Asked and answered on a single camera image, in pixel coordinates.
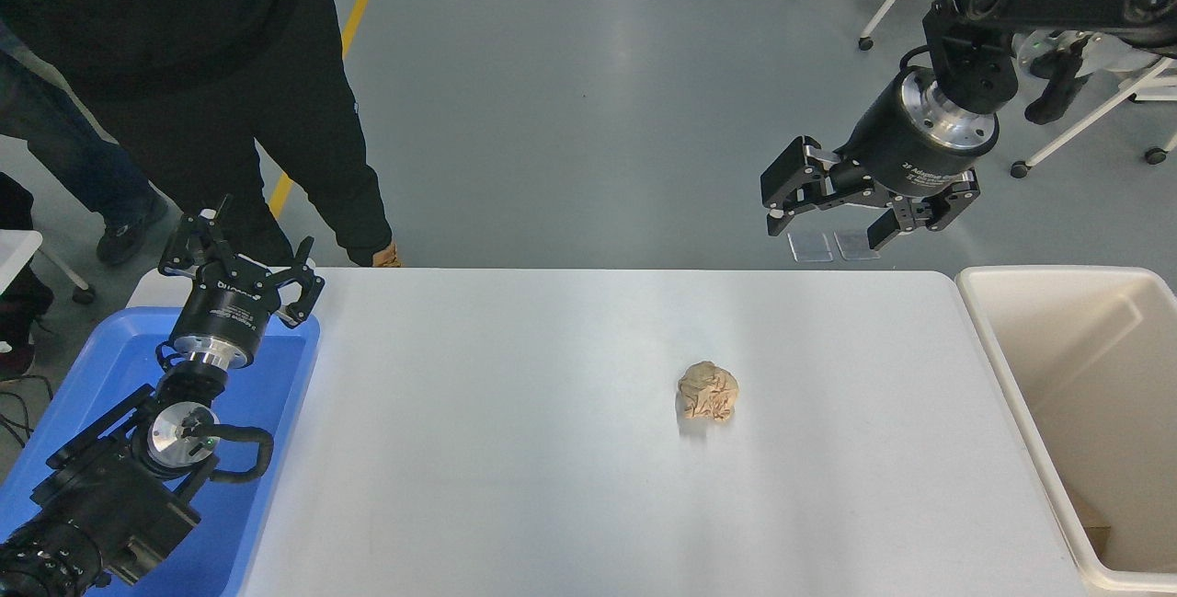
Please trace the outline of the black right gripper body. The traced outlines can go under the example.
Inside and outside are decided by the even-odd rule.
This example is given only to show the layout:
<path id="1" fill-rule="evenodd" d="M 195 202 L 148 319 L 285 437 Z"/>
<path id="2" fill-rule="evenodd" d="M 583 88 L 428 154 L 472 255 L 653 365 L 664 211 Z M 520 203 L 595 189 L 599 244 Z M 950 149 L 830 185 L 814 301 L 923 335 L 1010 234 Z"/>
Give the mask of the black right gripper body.
<path id="1" fill-rule="evenodd" d="M 951 101 L 931 73 L 902 73 L 836 150 L 899 195 L 945 190 L 989 152 L 989 115 Z"/>

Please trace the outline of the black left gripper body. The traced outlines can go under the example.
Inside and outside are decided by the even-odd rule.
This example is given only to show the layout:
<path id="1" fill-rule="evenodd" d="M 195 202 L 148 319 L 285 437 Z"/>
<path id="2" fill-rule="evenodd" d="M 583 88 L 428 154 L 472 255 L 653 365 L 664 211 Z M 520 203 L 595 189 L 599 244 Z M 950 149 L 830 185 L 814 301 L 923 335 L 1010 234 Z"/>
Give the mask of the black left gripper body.
<path id="1" fill-rule="evenodd" d="M 174 274 L 192 279 L 189 298 L 174 325 L 174 346 L 194 347 L 200 339 L 235 347 L 261 344 L 275 300 L 270 267 L 240 256 L 232 267 L 210 260 Z"/>

